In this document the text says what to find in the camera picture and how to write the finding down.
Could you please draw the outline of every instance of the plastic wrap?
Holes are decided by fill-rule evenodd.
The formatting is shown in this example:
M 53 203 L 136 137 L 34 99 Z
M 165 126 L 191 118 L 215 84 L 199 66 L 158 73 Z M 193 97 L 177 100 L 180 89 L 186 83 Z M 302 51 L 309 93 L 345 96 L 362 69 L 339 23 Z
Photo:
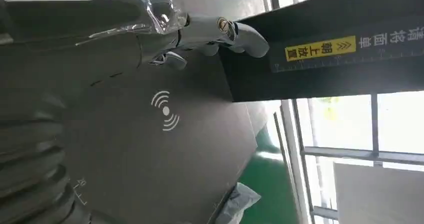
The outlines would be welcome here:
M 97 39 L 116 34 L 168 34 L 182 28 L 187 13 L 175 0 L 0 0 L 15 42 Z
M 244 211 L 259 199 L 261 196 L 258 193 L 238 182 L 216 218 L 215 224 L 239 224 Z

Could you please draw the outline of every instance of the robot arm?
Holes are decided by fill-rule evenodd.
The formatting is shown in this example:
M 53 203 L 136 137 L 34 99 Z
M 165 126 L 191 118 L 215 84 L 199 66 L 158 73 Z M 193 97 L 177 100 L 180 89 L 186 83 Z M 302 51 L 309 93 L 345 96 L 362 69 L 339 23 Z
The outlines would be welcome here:
M 219 46 L 260 58 L 269 49 L 253 28 L 223 17 L 186 13 L 176 0 L 0 0 L 0 45 L 26 44 L 33 51 L 71 48 L 124 33 L 138 36 L 143 63 L 185 66 L 176 49 Z

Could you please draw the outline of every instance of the green floor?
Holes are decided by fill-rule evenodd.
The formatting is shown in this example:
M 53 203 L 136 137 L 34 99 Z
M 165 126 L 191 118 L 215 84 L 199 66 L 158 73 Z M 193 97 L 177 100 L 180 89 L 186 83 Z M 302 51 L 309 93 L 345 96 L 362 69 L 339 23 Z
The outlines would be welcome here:
M 287 166 L 280 148 L 273 145 L 266 125 L 257 134 L 256 141 L 256 153 L 239 182 L 262 198 L 244 212 L 241 224 L 298 224 Z

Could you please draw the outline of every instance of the wireless symbol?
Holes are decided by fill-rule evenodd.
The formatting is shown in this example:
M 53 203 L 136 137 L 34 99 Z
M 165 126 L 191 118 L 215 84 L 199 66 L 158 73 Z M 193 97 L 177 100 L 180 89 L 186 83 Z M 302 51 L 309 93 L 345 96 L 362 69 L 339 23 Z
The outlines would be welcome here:
M 162 113 L 165 115 L 166 118 L 163 123 L 162 130 L 166 132 L 174 129 L 180 121 L 180 116 L 171 114 L 170 108 L 166 105 L 166 103 L 168 103 L 168 99 L 170 98 L 169 94 L 169 91 L 161 90 L 153 96 L 150 103 L 155 108 L 162 109 Z

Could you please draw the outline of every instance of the yellow label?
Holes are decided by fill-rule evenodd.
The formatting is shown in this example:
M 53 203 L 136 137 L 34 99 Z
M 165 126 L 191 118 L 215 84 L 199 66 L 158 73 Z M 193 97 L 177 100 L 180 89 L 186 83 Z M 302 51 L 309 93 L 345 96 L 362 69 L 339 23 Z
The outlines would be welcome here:
M 317 41 L 303 45 L 288 46 L 285 48 L 287 61 L 297 61 L 309 58 L 320 58 L 357 51 L 354 35 L 337 39 Z

